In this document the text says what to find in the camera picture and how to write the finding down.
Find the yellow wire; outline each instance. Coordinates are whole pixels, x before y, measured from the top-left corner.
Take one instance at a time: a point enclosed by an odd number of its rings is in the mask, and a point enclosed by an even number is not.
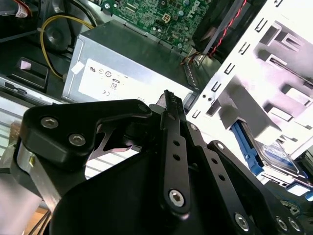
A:
[[[78,23],[81,23],[83,24],[84,26],[86,26],[87,28],[89,29],[93,29],[94,27],[79,19],[79,18],[76,18],[76,17],[73,17],[73,16],[66,16],[66,15],[58,15],[58,16],[52,16],[48,19],[46,19],[46,21],[44,22],[43,26],[41,27],[41,32],[40,32],[40,45],[41,45],[41,49],[43,51],[43,54],[44,54],[44,57],[45,57],[45,61],[47,62],[48,66],[50,67],[51,71],[54,73],[54,75],[56,75],[58,78],[60,79],[63,79],[61,76],[58,75],[58,73],[53,69],[52,65],[50,64],[49,62],[49,59],[48,59],[48,55],[47,55],[47,51],[45,50],[45,44],[44,44],[44,32],[45,32],[45,28],[47,27],[47,25],[49,23],[51,23],[52,21],[56,20],[56,19],[59,19],[59,18],[67,18],[67,19],[70,19],[70,20],[73,20],[73,21],[76,21]]]

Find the power supply unit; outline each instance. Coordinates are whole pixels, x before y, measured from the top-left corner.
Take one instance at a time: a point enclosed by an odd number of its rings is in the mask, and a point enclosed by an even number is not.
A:
[[[170,49],[110,21],[79,35],[63,97],[75,102],[137,98],[156,103],[164,90],[185,102],[195,88]]]

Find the sticker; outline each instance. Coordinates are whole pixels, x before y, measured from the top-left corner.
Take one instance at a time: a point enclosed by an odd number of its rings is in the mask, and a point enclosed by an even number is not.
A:
[[[287,153],[284,152],[284,150],[279,145],[279,143],[274,142],[272,145],[269,145],[269,146],[263,144],[263,149],[269,157],[275,158],[285,164],[288,164],[291,166],[293,165]]]
[[[31,70],[31,63],[22,60],[21,61],[21,70]]]
[[[155,104],[161,94],[139,82],[91,59],[87,60],[79,92],[97,100],[139,99]]]
[[[78,73],[80,72],[80,70],[82,70],[84,67],[85,67],[85,65],[84,65],[82,62],[78,61],[78,62],[76,63],[76,65],[74,65],[74,66],[72,67],[71,71],[76,75],[76,74],[78,74]]]
[[[17,18],[26,18],[28,16],[27,10],[18,3],[19,9],[17,13],[15,14],[15,17]]]

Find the wooden surface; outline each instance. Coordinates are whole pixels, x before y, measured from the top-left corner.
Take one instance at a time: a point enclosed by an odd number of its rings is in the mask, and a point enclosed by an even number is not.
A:
[[[43,215],[47,212],[46,209],[42,209],[42,208],[38,208],[36,210],[36,212],[34,213],[33,217],[31,218],[31,220],[29,221],[26,229],[25,229],[25,232],[24,232],[24,235],[28,235],[29,232],[33,229],[33,227],[38,223],[38,221],[43,217]],[[37,235],[38,232],[39,232],[39,229],[41,228],[41,226],[39,226],[34,235]]]

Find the motherboard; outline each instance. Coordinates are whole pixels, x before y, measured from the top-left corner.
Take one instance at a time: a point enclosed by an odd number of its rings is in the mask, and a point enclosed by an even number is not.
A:
[[[137,28],[188,53],[212,0],[90,0]]]

